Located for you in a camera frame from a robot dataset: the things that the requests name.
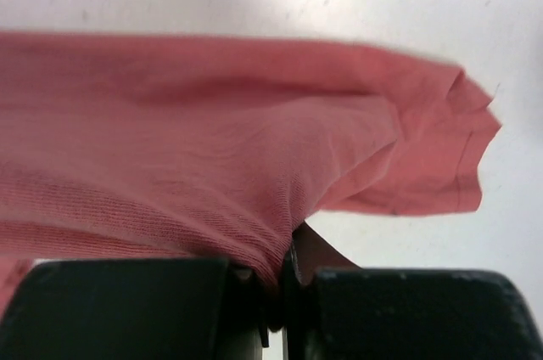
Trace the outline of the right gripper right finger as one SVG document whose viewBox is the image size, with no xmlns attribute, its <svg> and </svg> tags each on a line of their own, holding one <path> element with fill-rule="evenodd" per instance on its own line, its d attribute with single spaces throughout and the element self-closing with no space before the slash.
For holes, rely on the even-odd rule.
<svg viewBox="0 0 543 360">
<path fill-rule="evenodd" d="M 287 359 L 539 359 L 522 294 L 499 273 L 362 268 L 307 225 L 283 263 Z"/>
</svg>

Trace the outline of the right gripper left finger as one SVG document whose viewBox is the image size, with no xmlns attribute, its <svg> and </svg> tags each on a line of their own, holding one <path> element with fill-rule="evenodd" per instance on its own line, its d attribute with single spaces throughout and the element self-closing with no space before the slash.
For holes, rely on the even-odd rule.
<svg viewBox="0 0 543 360">
<path fill-rule="evenodd" d="M 259 359 L 253 273 L 221 258 L 45 262 L 1 319 L 4 359 Z"/>
</svg>

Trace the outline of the salmon red t shirt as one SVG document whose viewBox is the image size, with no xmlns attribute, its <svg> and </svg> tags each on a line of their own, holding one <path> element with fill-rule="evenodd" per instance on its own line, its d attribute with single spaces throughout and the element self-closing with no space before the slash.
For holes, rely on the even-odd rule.
<svg viewBox="0 0 543 360">
<path fill-rule="evenodd" d="M 275 292 L 317 211 L 475 211 L 490 102 L 360 43 L 5 31 L 1 302 L 47 258 L 225 256 Z"/>
</svg>

